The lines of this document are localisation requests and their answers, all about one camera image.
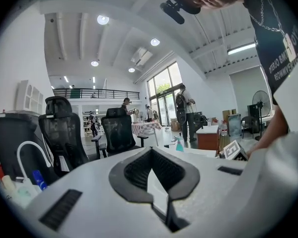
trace ceiling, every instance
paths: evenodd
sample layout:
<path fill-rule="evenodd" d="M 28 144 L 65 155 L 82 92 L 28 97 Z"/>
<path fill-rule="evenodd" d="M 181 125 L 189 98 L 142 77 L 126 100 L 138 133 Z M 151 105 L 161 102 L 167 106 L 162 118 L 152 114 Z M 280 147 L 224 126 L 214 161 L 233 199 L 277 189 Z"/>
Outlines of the ceiling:
<path fill-rule="evenodd" d="M 166 0 L 46 0 L 45 56 L 51 83 L 64 86 L 63 76 L 72 78 L 76 87 L 91 88 L 90 79 L 98 78 L 102 88 L 106 77 L 128 77 L 135 82 L 159 69 L 161 61 L 173 53 L 181 56 L 201 77 L 239 62 L 257 59 L 249 49 L 228 56 L 229 49 L 252 43 L 254 30 L 243 4 L 221 10 L 202 10 L 198 15 L 183 11 L 185 24 L 178 25 L 159 8 Z M 110 17 L 100 25 L 98 15 Z M 161 43 L 150 45 L 152 38 Z M 153 56 L 136 72 L 129 73 L 133 54 L 139 47 Z M 90 62 L 99 60 L 98 67 Z"/>

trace chain necklace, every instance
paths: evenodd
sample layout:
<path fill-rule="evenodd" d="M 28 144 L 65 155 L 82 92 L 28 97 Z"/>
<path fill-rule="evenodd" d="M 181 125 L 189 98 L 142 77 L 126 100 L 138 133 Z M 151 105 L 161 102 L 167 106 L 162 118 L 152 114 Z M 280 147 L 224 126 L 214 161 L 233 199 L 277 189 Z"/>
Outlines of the chain necklace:
<path fill-rule="evenodd" d="M 258 24 L 260 25 L 261 27 L 264 27 L 266 30 L 270 30 L 270 31 L 273 31 L 273 32 L 281 32 L 281 34 L 283 35 L 283 37 L 285 37 L 285 33 L 283 31 L 283 27 L 282 27 L 282 24 L 279 20 L 279 16 L 278 16 L 278 13 L 277 11 L 275 10 L 275 7 L 273 5 L 273 2 L 271 0 L 267 0 L 268 3 L 271 5 L 271 7 L 273 8 L 273 12 L 274 12 L 274 15 L 277 19 L 277 22 L 278 22 L 278 26 L 279 26 L 279 29 L 277 28 L 274 28 L 274 27 L 269 27 L 269 26 L 265 26 L 264 25 L 264 0 L 260 0 L 261 1 L 261 10 L 260 10 L 260 14 L 261 14 L 261 22 L 259 22 L 255 17 L 253 17 L 251 14 L 251 18 Z"/>
<path fill-rule="evenodd" d="M 284 45 L 285 45 L 285 48 L 286 48 L 286 52 L 288 54 L 288 58 L 289 58 L 289 61 L 293 61 L 295 60 L 296 58 L 296 52 L 295 52 L 295 49 L 294 49 L 294 46 L 293 46 L 293 43 L 289 37 L 289 35 L 287 33 L 285 33 L 283 31 L 283 27 L 282 27 L 282 24 L 280 22 L 280 19 L 279 19 L 279 16 L 278 16 L 278 13 L 273 5 L 273 2 L 271 0 L 267 0 L 268 3 L 270 4 L 270 6 L 273 8 L 273 12 L 274 12 L 274 15 L 277 19 L 277 22 L 278 22 L 278 28 L 275 28 L 275 27 L 269 27 L 269 26 L 265 26 L 264 25 L 264 0 L 260 0 L 261 1 L 261 10 L 260 10 L 260 14 L 261 14 L 261 22 L 259 22 L 255 17 L 253 17 L 251 14 L 251 18 L 261 27 L 265 28 L 266 30 L 269 30 L 269 31 L 273 31 L 273 32 L 280 32 L 282 35 L 283 35 L 283 42 L 284 42 Z"/>

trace person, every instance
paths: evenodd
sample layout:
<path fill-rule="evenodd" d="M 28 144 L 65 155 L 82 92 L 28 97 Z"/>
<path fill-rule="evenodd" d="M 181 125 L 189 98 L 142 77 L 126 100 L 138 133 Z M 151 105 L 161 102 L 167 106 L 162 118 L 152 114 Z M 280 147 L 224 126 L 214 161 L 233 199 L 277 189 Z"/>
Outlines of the person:
<path fill-rule="evenodd" d="M 129 98 L 125 98 L 124 102 L 122 103 L 121 107 L 126 111 L 126 113 L 128 115 L 131 115 L 132 112 L 128 112 L 127 106 L 130 104 L 130 99 Z"/>
<path fill-rule="evenodd" d="M 298 62 L 298 21 L 282 0 L 175 0 L 188 13 L 197 9 L 224 8 L 242 2 L 248 9 L 256 35 L 258 57 L 265 70 L 272 95 L 288 77 Z M 276 106 L 261 140 L 247 153 L 267 148 L 277 138 L 288 133 L 288 125 L 282 110 Z"/>
<path fill-rule="evenodd" d="M 195 126 L 194 126 L 194 105 L 195 101 L 192 99 L 191 94 L 188 90 L 186 90 L 185 85 L 180 86 L 180 92 L 177 94 L 182 95 L 186 101 L 186 120 L 182 125 L 182 135 L 183 139 L 186 142 L 188 139 L 188 124 L 189 124 L 189 135 L 190 135 L 190 142 L 194 142 L 197 139 L 194 137 Z"/>
<path fill-rule="evenodd" d="M 152 112 L 150 106 L 147 106 L 147 114 L 148 114 L 147 122 L 152 122 L 152 119 L 153 119 L 153 112 Z"/>
<path fill-rule="evenodd" d="M 93 137 L 95 137 L 98 135 L 96 127 L 95 127 L 95 123 L 97 122 L 97 116 L 94 116 L 93 112 L 90 112 L 88 119 L 90 121 L 91 132 L 93 133 Z"/>

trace backpack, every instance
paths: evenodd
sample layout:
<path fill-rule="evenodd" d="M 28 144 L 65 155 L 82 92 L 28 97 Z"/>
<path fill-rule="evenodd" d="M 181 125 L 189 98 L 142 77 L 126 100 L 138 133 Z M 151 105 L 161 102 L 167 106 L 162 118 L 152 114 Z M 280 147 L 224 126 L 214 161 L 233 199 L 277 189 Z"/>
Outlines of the backpack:
<path fill-rule="evenodd" d="M 180 94 L 177 94 L 177 97 L 175 98 L 175 103 L 177 105 L 177 110 L 184 110 L 187 107 L 187 101 L 185 100 L 183 96 L 184 91 Z"/>

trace white cable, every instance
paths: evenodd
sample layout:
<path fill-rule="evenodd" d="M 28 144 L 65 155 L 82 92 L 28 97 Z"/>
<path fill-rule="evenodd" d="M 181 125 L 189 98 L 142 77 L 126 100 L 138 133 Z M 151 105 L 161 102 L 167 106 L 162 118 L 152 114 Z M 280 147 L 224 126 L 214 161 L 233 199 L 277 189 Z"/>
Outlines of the white cable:
<path fill-rule="evenodd" d="M 24 178 L 26 179 L 26 178 L 28 178 L 28 176 L 27 176 L 26 173 L 25 173 L 25 170 L 24 170 L 24 167 L 23 167 L 23 165 L 22 165 L 21 158 L 20 158 L 20 151 L 21 151 L 21 148 L 22 148 L 23 146 L 25 146 L 25 145 L 34 145 L 34 146 L 36 146 L 36 147 L 40 150 L 40 152 L 42 153 L 43 158 L 44 158 L 45 163 L 46 163 L 46 166 L 47 166 L 48 168 L 51 166 L 51 163 L 50 163 L 50 162 L 48 161 L 48 159 L 46 158 L 45 153 L 44 153 L 43 149 L 41 148 L 41 146 L 39 146 L 37 143 L 34 143 L 34 142 L 32 142 L 32 141 L 24 141 L 23 143 L 21 143 L 21 144 L 19 145 L 19 147 L 18 147 L 18 149 L 17 149 L 17 151 L 16 151 L 16 158 L 17 158 L 17 160 L 18 160 L 18 162 L 19 162 L 19 165 L 20 165 L 22 174 L 23 174 Z"/>

